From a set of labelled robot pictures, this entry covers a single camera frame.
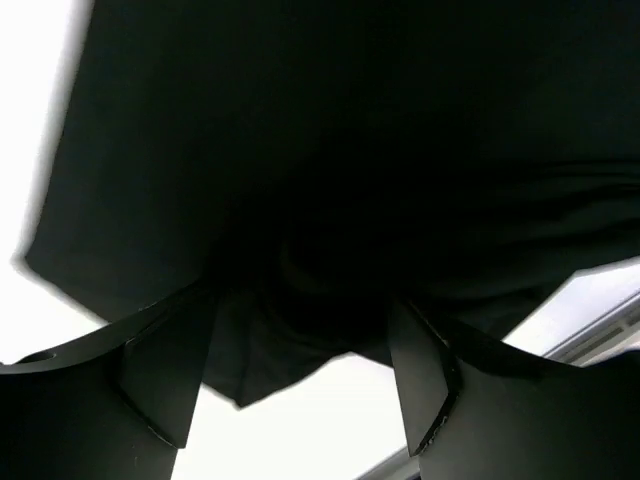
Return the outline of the black trousers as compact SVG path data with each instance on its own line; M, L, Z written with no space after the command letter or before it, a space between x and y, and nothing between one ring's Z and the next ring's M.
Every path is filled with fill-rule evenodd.
M23 262L111 322L203 280L245 407L638 254L635 1L97 1Z

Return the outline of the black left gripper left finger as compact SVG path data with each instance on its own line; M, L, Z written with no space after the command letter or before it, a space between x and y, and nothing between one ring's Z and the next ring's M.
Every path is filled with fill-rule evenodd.
M203 289L184 289L2 366L2 478L171 478L189 436L215 311Z

